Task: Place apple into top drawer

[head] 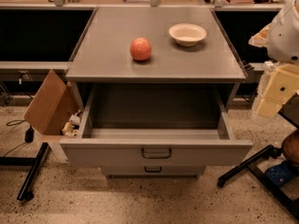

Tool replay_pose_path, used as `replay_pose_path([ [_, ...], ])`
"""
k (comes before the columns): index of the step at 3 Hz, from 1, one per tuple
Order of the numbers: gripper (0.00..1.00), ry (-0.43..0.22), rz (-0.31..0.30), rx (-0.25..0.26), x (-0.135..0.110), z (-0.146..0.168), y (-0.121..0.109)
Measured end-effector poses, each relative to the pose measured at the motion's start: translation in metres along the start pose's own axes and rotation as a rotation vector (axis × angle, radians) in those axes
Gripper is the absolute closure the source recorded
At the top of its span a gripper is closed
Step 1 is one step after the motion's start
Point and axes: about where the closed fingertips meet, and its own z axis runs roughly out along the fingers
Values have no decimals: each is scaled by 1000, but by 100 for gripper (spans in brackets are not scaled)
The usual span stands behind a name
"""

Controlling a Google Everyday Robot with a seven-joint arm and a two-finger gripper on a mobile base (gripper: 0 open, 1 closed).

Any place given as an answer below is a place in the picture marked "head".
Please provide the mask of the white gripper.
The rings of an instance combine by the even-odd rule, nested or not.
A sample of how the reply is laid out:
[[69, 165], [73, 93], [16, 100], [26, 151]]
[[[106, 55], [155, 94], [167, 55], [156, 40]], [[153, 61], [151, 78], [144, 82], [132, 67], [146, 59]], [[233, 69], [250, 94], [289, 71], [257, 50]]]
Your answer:
[[256, 114], [265, 119], [273, 118], [299, 90], [299, 66], [286, 63], [271, 74], [263, 99], [257, 104]]

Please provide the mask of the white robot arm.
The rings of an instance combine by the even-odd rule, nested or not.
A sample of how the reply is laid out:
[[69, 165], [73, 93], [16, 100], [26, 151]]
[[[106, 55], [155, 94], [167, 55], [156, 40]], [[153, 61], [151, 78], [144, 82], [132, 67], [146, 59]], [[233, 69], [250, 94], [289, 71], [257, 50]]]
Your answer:
[[273, 118], [299, 90], [299, 3], [288, 0], [269, 25], [268, 56], [278, 62], [260, 81], [253, 114]]

